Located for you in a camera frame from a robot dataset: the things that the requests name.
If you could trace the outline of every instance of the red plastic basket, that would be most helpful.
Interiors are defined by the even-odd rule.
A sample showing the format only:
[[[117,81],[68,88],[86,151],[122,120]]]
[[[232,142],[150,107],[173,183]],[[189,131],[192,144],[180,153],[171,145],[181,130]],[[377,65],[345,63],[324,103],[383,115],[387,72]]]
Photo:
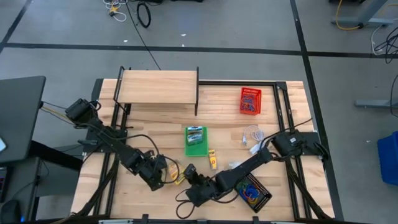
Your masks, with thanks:
[[[239,110],[251,115],[261,113],[261,90],[242,87]]]

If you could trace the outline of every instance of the blue container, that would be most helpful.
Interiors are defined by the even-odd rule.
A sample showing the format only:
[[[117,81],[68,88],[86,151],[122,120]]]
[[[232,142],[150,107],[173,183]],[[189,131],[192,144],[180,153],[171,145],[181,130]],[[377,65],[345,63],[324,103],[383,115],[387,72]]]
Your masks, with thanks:
[[[398,185],[398,131],[377,141],[381,177],[387,184]]]

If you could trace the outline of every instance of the wooden tabletop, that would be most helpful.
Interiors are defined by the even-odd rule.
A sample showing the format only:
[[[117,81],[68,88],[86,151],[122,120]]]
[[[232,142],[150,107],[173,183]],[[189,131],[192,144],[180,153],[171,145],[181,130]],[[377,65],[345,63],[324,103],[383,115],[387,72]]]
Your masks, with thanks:
[[[120,103],[185,103],[197,100],[197,71],[123,71]]]
[[[98,114],[105,125],[111,122],[115,86],[116,79],[104,80],[99,96],[102,108]],[[310,110],[303,83],[287,82],[287,86],[295,124],[308,120]],[[147,134],[156,142],[160,153],[178,160],[185,167],[192,163],[198,173],[212,176],[215,173],[210,170],[207,157],[184,155],[183,130],[186,126],[192,125],[208,127],[209,148],[216,151],[219,171],[228,169],[230,162],[245,161],[251,156],[249,149],[256,144],[248,131],[246,133],[248,144],[242,145],[242,134],[246,127],[256,124],[266,136],[279,130],[272,88],[268,86],[251,88],[262,90],[262,112],[257,116],[239,113],[241,86],[200,85],[198,116],[192,113],[193,105],[134,104],[127,121],[127,126],[134,126],[134,129],[129,130],[128,135]],[[284,104],[281,103],[282,111],[285,112]],[[313,124],[308,122],[298,129],[313,131]],[[152,149],[151,143],[145,138],[130,139],[127,143],[142,151]],[[79,211],[97,188],[103,156],[100,153],[94,154],[83,164],[72,205],[73,212]],[[322,161],[316,156],[302,156],[302,164],[308,191],[325,213],[334,217]],[[284,163],[270,162],[252,173],[273,195],[259,213],[254,213],[241,198],[237,198],[229,204],[206,202],[201,207],[195,208],[190,219],[252,220],[253,216],[258,216],[260,220],[293,220]],[[167,184],[152,192],[140,177],[133,176],[123,166],[119,166],[111,218],[141,218],[142,214],[146,213],[149,214],[149,218],[178,219],[175,209],[179,203],[175,201],[175,196],[189,186],[185,181],[178,186]],[[301,195],[297,188],[296,191],[300,216],[304,217]],[[232,192],[222,200],[228,200],[235,194],[236,192]],[[180,208],[179,213],[185,216],[191,209],[192,205],[188,203]]]

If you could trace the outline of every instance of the metal table leg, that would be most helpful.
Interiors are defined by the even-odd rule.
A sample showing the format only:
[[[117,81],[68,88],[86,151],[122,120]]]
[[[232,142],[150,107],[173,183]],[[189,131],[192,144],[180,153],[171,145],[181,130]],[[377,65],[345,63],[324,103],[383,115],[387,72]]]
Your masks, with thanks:
[[[357,107],[390,108],[389,100],[356,100]],[[392,107],[398,108],[398,99],[392,99]]]
[[[370,5],[362,12],[358,17],[339,17],[338,23],[341,26],[353,27],[363,24],[364,26],[380,26],[380,25],[392,25],[392,19],[378,19],[373,16],[378,10],[383,7],[387,0],[373,0]],[[331,20],[332,24],[336,24],[336,18],[333,17]]]

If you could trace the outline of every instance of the green box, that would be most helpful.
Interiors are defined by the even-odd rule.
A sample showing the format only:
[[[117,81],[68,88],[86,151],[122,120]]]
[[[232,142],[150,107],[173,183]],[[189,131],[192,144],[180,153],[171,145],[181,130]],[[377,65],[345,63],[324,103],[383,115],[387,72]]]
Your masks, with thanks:
[[[207,127],[203,127],[203,141],[192,146],[188,145],[188,128],[185,128],[185,155],[186,156],[208,156],[209,145],[207,142]]]

